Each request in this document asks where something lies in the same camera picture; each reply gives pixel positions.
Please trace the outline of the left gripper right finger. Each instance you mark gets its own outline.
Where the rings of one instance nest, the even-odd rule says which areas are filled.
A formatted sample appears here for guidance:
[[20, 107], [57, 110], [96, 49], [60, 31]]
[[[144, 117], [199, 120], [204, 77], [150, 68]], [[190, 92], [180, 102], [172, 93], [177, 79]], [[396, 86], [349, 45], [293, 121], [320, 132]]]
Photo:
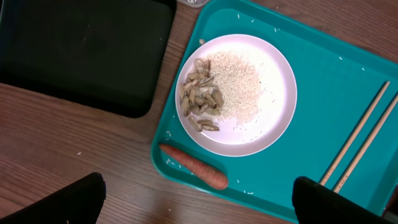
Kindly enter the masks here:
[[305, 176], [294, 181], [292, 204], [299, 224], [394, 224]]

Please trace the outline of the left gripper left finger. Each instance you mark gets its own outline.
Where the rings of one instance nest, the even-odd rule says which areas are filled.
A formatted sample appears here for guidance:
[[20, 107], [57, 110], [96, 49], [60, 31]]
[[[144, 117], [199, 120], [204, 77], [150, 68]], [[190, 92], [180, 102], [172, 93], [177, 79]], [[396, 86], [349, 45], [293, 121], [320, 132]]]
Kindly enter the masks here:
[[93, 172], [38, 202], [1, 218], [1, 224], [96, 223], [105, 199], [105, 181], [99, 172]]

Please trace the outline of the wooden chopstick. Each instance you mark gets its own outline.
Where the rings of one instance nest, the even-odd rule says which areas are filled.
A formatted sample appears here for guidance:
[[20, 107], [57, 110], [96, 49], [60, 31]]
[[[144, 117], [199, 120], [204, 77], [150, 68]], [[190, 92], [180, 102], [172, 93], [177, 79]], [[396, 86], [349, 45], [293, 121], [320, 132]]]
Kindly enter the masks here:
[[342, 158], [345, 156], [346, 152], [356, 139], [357, 135], [360, 133], [362, 130], [363, 126], [365, 125], [366, 121], [369, 119], [371, 113], [379, 103], [380, 99], [382, 98], [383, 94], [386, 92], [388, 86], [390, 85], [390, 81], [386, 81], [381, 89], [378, 91], [377, 95], [373, 98], [371, 104], [367, 107], [366, 111], [362, 115], [361, 119], [358, 121], [357, 125], [349, 135], [348, 139], [346, 142], [343, 144], [343, 147], [340, 149], [332, 163], [329, 165], [328, 169], [326, 170], [325, 174], [323, 177], [320, 179], [319, 183], [321, 185], [325, 185], [331, 175], [334, 173], [335, 169], [337, 168], [338, 164], [342, 160]]
[[372, 131], [366, 138], [365, 142], [360, 147], [359, 151], [357, 152], [353, 160], [350, 162], [349, 166], [347, 167], [347, 169], [345, 170], [339, 181], [334, 186], [333, 191], [335, 193], [338, 193], [343, 188], [344, 184], [349, 179], [350, 175], [355, 170], [356, 166], [358, 165], [358, 163], [360, 162], [360, 160], [362, 159], [362, 157], [364, 156], [364, 154], [366, 153], [366, 151], [368, 150], [368, 148], [376, 138], [377, 134], [383, 127], [384, 123], [388, 119], [393, 109], [395, 108], [396, 104], [397, 104], [397, 95], [395, 95], [395, 97], [393, 98], [389, 106], [386, 108], [386, 110], [384, 111], [384, 113], [376, 123], [376, 125], [373, 127]]

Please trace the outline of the white round plate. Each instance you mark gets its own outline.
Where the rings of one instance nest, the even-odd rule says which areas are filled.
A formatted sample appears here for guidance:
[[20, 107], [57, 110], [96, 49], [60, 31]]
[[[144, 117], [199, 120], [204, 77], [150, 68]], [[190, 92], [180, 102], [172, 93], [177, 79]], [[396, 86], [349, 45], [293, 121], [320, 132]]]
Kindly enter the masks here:
[[[221, 120], [218, 116], [203, 114], [199, 119], [210, 119], [219, 131], [197, 132], [183, 116], [178, 89], [194, 71], [194, 60], [218, 51], [246, 52], [261, 76], [262, 93], [258, 114], [247, 123], [236, 119]], [[214, 154], [242, 157], [258, 153], [274, 144], [288, 128], [297, 104], [297, 84], [287, 59], [272, 44], [246, 34], [217, 37], [199, 47], [189, 56], [178, 74], [172, 94], [178, 118], [192, 140]]]

